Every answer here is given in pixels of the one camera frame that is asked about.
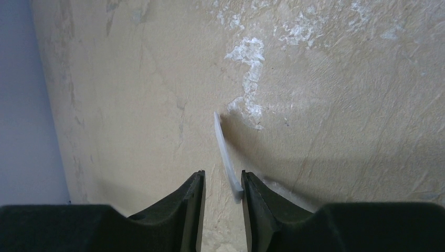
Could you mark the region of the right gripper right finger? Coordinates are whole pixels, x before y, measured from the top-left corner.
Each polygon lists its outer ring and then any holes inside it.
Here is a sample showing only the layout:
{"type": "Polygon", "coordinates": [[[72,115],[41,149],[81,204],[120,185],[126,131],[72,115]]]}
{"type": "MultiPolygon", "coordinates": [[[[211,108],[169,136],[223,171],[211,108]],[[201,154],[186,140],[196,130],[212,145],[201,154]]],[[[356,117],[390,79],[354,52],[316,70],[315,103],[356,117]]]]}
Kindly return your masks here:
{"type": "Polygon", "coordinates": [[[243,172],[249,251],[444,251],[444,208],[434,203],[329,203],[311,213],[243,172]]]}

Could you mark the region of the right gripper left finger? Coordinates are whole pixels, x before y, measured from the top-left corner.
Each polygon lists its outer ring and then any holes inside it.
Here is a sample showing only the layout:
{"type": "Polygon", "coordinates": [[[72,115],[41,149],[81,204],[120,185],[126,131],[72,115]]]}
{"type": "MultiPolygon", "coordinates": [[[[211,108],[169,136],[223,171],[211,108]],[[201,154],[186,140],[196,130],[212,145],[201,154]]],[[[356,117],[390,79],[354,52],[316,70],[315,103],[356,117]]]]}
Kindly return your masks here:
{"type": "Polygon", "coordinates": [[[110,205],[1,207],[1,251],[200,251],[205,172],[130,216],[110,205]]]}

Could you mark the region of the white battery cover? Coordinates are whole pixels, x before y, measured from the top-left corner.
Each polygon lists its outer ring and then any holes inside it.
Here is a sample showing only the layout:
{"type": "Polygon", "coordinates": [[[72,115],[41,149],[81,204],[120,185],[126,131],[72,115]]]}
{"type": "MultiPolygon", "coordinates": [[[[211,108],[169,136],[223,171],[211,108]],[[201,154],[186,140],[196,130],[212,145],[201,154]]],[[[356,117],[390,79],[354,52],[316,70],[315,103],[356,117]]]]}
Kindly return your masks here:
{"type": "Polygon", "coordinates": [[[228,179],[230,189],[232,191],[232,195],[236,204],[241,203],[243,196],[243,189],[241,187],[240,182],[238,181],[235,170],[233,167],[233,163],[229,156],[227,144],[224,138],[224,134],[220,124],[220,116],[215,111],[214,112],[214,128],[215,128],[215,136],[217,139],[218,147],[220,150],[222,162],[225,168],[225,174],[228,179]]]}

